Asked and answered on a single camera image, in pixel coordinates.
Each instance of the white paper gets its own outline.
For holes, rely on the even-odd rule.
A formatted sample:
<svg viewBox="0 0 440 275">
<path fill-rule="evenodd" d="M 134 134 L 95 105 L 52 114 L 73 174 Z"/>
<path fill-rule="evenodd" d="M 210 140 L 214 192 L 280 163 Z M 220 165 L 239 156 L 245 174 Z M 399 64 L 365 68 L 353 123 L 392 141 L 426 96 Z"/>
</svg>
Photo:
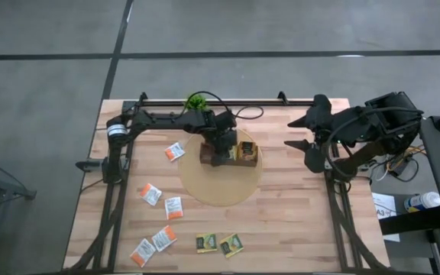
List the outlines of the white paper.
<svg viewBox="0 0 440 275">
<path fill-rule="evenodd" d="M 377 211 L 378 219 L 388 218 L 396 215 L 395 198 L 393 198 L 393 196 L 373 193 L 373 202 L 374 202 L 374 208 Z M 398 234 L 384 235 L 383 239 L 387 241 L 400 242 L 400 235 Z"/>
</svg>

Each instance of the gray floor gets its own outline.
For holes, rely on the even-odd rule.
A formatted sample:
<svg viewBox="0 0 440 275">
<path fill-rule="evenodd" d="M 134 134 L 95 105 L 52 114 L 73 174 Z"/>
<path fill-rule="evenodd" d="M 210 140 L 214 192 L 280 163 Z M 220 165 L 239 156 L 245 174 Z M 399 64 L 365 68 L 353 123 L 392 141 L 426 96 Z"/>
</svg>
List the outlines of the gray floor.
<svg viewBox="0 0 440 275">
<path fill-rule="evenodd" d="M 1 0 L 0 54 L 111 53 L 124 6 Z M 435 0 L 135 0 L 122 52 L 439 49 Z M 89 152 L 108 67 L 109 60 L 0 61 L 0 164 L 38 190 L 33 202 L 11 204 L 0 274 L 60 269 L 83 177 L 74 163 Z M 178 99 L 202 89 L 225 98 L 325 93 L 352 105 L 403 90 L 440 115 L 440 57 L 121 60 L 111 98 Z M 374 192 L 434 190 L 429 165 L 419 162 L 411 183 L 387 177 Z M 397 249 L 389 247 L 390 256 Z M 422 259 L 391 262 L 422 270 Z"/>
</svg>

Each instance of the wooden table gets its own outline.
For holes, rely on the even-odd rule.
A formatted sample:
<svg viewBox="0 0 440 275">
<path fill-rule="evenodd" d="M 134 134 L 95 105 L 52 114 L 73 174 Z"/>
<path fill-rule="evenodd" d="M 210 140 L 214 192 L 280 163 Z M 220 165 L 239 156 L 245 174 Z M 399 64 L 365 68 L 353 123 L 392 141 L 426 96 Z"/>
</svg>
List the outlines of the wooden table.
<svg viewBox="0 0 440 275">
<path fill-rule="evenodd" d="M 347 99 L 331 101 L 333 112 L 349 107 Z M 104 128 L 107 120 L 118 115 L 122 102 L 105 100 L 96 127 Z M 263 174 L 256 192 L 246 201 L 230 207 L 213 207 L 195 200 L 180 182 L 177 163 L 171 163 L 164 155 L 166 147 L 176 141 L 184 144 L 189 134 L 183 131 L 146 131 L 141 134 L 134 143 L 115 271 L 339 271 L 323 175 L 311 173 L 303 163 L 304 153 L 283 143 L 285 140 L 312 139 L 310 131 L 286 126 L 303 116 L 306 109 L 264 107 L 262 118 L 237 120 L 238 128 L 245 130 L 260 146 L 264 157 Z M 179 111 L 174 108 L 148 110 Z M 242 115 L 252 116 L 258 112 L 248 109 Z M 103 158 L 107 150 L 106 132 L 97 131 L 90 157 Z M 88 173 L 83 186 L 101 178 L 101 173 Z M 163 191 L 161 200 L 154 207 L 138 195 L 147 183 Z M 105 190 L 105 184 L 100 183 L 80 196 L 64 267 L 72 266 L 97 235 Z M 184 217 L 167 221 L 163 200 L 174 196 L 182 198 Z M 354 180 L 349 198 L 358 234 L 377 259 L 389 265 L 367 181 Z M 163 252 L 156 252 L 141 269 L 129 255 L 143 238 L 150 240 L 166 225 L 176 232 L 177 242 Z M 218 239 L 238 233 L 245 249 L 229 259 L 221 251 L 197 254 L 196 234 L 202 232 L 216 233 Z M 345 246 L 351 258 L 346 237 Z M 108 248 L 109 243 L 103 254 L 104 266 Z"/>
</svg>

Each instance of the white packet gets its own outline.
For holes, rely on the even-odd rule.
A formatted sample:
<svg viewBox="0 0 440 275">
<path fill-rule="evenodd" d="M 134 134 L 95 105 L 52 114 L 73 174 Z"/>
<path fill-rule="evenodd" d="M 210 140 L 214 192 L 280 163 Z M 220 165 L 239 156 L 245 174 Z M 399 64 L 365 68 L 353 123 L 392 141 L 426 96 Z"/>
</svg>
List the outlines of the white packet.
<svg viewBox="0 0 440 275">
<path fill-rule="evenodd" d="M 166 149 L 166 156 L 170 161 L 174 161 L 176 158 L 184 155 L 184 149 L 179 142 L 169 146 Z"/>
<path fill-rule="evenodd" d="M 166 199 L 164 205 L 166 206 L 166 218 L 168 220 L 183 217 L 184 213 L 183 206 L 181 205 L 181 197 Z"/>
<path fill-rule="evenodd" d="M 149 202 L 149 204 L 152 206 L 156 205 L 160 195 L 162 195 L 162 191 L 160 191 L 150 183 L 148 183 L 140 193 L 141 198 L 144 199 L 146 202 Z"/>
<path fill-rule="evenodd" d="M 159 252 L 163 251 L 176 240 L 176 234 L 174 234 L 173 229 L 169 225 L 165 228 L 162 228 L 159 233 L 152 237 L 152 242 Z"/>
<path fill-rule="evenodd" d="M 134 252 L 130 255 L 130 258 L 139 266 L 144 267 L 147 261 L 154 255 L 156 248 L 147 240 L 144 239 L 135 248 Z"/>
</svg>

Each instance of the green plant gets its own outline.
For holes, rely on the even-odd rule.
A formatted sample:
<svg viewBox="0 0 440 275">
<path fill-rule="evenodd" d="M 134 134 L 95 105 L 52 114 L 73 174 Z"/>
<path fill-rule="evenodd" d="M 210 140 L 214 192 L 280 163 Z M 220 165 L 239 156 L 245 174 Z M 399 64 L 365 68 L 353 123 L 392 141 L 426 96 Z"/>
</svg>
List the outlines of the green plant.
<svg viewBox="0 0 440 275">
<path fill-rule="evenodd" d="M 204 111 L 208 109 L 208 105 L 206 104 L 206 99 L 203 95 L 194 95 L 189 99 L 186 104 L 186 109 L 188 110 L 201 110 Z"/>
</svg>

